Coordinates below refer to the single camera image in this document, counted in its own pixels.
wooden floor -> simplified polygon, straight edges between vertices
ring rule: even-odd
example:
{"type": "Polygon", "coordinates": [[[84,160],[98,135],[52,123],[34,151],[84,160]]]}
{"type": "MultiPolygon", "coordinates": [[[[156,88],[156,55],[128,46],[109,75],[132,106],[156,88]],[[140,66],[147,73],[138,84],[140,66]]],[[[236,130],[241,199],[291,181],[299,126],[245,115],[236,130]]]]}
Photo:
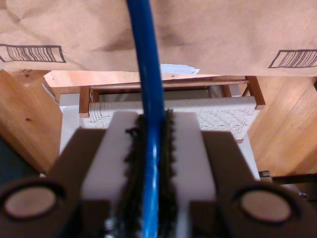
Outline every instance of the wooden floor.
{"type": "MultiPolygon", "coordinates": [[[[266,100],[249,130],[258,169],[273,176],[317,173],[317,92],[313,78],[259,77],[266,100]]],[[[42,87],[0,71],[0,134],[34,168],[48,171],[59,152],[61,112],[42,87]]]]}
{"type": "Polygon", "coordinates": [[[39,172],[59,155],[62,114],[42,87],[42,79],[25,84],[0,70],[0,134],[39,172]]]}
{"type": "Polygon", "coordinates": [[[266,101],[249,130],[259,171],[317,173],[317,92],[311,77],[258,77],[266,101]]]}

brown paper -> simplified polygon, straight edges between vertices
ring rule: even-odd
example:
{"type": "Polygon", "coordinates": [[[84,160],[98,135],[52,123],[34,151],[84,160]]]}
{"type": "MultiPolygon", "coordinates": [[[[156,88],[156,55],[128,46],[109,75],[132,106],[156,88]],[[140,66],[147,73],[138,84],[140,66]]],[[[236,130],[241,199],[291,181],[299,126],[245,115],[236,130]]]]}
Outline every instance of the brown paper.
{"type": "MultiPolygon", "coordinates": [[[[316,0],[152,0],[161,63],[317,75],[316,0]]],[[[137,71],[125,0],[0,0],[0,67],[137,71]]]]}

